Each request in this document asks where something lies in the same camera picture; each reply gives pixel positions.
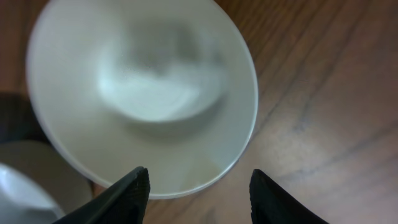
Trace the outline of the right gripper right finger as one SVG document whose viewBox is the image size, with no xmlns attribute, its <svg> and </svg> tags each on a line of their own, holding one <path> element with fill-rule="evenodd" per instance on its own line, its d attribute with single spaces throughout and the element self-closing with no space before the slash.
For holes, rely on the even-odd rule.
<svg viewBox="0 0 398 224">
<path fill-rule="evenodd" d="M 326 222 L 259 169 L 253 170 L 249 194 L 253 224 L 322 224 Z"/>
</svg>

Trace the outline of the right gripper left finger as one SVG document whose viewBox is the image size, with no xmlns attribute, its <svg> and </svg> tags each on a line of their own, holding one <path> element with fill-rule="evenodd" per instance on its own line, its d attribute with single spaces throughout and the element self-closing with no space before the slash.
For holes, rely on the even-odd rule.
<svg viewBox="0 0 398 224">
<path fill-rule="evenodd" d="M 149 192 L 148 170 L 136 167 L 94 200 L 54 224 L 142 224 Z"/>
</svg>

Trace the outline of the grey plastic bowl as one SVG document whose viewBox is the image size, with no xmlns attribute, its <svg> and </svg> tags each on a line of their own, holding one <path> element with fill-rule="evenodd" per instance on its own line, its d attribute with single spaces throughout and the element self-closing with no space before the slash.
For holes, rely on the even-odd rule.
<svg viewBox="0 0 398 224">
<path fill-rule="evenodd" d="M 53 223 L 92 198 L 88 180 L 48 144 L 1 145 L 1 223 Z"/>
</svg>

